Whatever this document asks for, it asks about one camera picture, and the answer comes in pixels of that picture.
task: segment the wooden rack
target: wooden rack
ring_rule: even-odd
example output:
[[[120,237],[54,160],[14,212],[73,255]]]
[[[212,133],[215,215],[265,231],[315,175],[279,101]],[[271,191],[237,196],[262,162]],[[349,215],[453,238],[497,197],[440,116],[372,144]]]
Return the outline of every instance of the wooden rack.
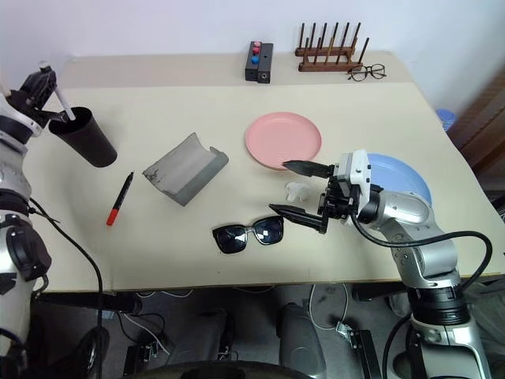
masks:
[[[365,54],[366,47],[368,45],[369,38],[366,39],[365,45],[363,46],[363,50],[361,51],[360,58],[357,62],[353,62],[352,57],[354,51],[356,49],[357,43],[357,34],[360,31],[361,22],[357,24],[356,32],[354,33],[353,42],[350,46],[344,46],[346,43],[347,32],[349,31],[349,22],[346,24],[346,28],[344,30],[344,34],[342,37],[342,42],[339,47],[334,47],[335,39],[337,36],[337,31],[339,30],[339,23],[335,24],[335,29],[333,31],[333,35],[330,38],[330,43],[327,47],[324,47],[324,37],[326,35],[327,23],[324,23],[323,33],[317,40],[316,47],[313,46],[314,42],[314,33],[316,31],[316,23],[312,24],[312,32],[310,34],[310,38],[307,37],[305,39],[305,47],[302,47],[303,39],[304,39],[304,29],[305,23],[301,24],[301,32],[300,32],[300,42],[298,43],[297,49],[294,51],[294,54],[297,57],[303,57],[303,60],[298,65],[298,71],[301,72],[324,72],[324,71],[349,71],[354,67],[361,67],[363,63],[361,60],[363,59],[363,55]],[[318,57],[324,57],[322,62],[318,62]]]

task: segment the blue plate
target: blue plate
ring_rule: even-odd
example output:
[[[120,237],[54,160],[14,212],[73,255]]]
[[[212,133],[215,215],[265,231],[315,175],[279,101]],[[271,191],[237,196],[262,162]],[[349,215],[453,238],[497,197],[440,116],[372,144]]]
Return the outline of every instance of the blue plate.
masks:
[[[388,191],[414,192],[430,205],[432,195],[425,180],[411,166],[392,156],[369,153],[372,165],[372,183]]]

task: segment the pink plate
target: pink plate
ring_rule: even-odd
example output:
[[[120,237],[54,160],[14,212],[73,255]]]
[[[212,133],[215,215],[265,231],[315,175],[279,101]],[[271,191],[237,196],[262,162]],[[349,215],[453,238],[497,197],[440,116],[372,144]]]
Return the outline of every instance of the pink plate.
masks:
[[[321,134],[307,118],[276,112],[261,116],[247,129],[245,144],[261,164],[285,170],[287,160],[311,160],[321,148]]]

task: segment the table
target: table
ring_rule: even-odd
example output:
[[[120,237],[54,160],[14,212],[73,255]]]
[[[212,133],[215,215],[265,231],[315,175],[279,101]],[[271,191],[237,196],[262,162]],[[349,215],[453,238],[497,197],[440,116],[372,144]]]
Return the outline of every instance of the table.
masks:
[[[281,243],[251,239],[243,253],[221,254],[211,235],[225,223],[250,224],[283,203],[284,185],[314,188],[302,205],[316,212],[326,181],[258,164],[245,148],[249,125],[262,114],[292,111],[320,129],[315,161],[335,163],[365,148],[404,160],[432,192],[444,231],[475,230],[493,242],[487,275],[505,272],[505,226],[432,108],[392,54],[370,52],[388,76],[354,83],[343,73],[298,73],[298,58],[276,54],[272,83],[243,81],[245,56],[187,55],[75,58],[59,83],[71,104],[92,109],[118,150],[117,161],[92,167],[49,131],[28,143],[24,172],[33,197],[97,260],[106,291],[272,283],[398,280],[388,249],[331,220],[326,235],[288,221]],[[53,97],[47,109],[60,110]],[[196,132],[230,162],[182,207],[142,171]],[[135,178],[113,227],[105,221],[126,175]],[[89,263],[44,219],[36,230],[53,258],[50,291],[96,291]],[[456,242],[461,274],[481,262],[474,238]]]

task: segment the floor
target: floor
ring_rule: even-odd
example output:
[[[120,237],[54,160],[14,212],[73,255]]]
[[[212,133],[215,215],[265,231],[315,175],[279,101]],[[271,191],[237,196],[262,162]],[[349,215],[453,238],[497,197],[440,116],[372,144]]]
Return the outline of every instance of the floor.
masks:
[[[277,311],[288,302],[307,307],[310,288],[309,285],[285,285],[262,294],[245,293],[233,288],[209,288],[195,290],[188,298],[173,298],[158,292],[149,298],[142,298],[142,312],[162,314],[166,320],[166,334],[177,343],[191,325],[192,316],[202,311],[223,308],[232,313],[236,320],[233,349],[239,354],[240,360],[278,363],[279,339],[275,334]],[[344,291],[341,284],[316,286],[312,310],[320,325],[335,325],[335,320],[342,316],[343,308]],[[35,304],[33,312],[44,320],[47,335],[50,336],[50,359],[53,360],[67,354],[96,322],[94,310]],[[379,360],[387,335],[398,319],[382,298],[370,302],[355,302],[350,298],[346,323],[353,328],[371,330]],[[133,337],[138,336],[140,329],[123,320],[126,331]],[[110,348],[103,363],[103,377],[120,378],[126,350],[131,342],[123,336],[117,316],[104,320],[103,325],[110,333]],[[342,337],[333,331],[318,330],[318,333],[328,378],[363,377],[356,354]],[[393,343],[390,357],[402,350],[403,336],[402,330]],[[163,364],[165,359],[162,353],[152,365]]]

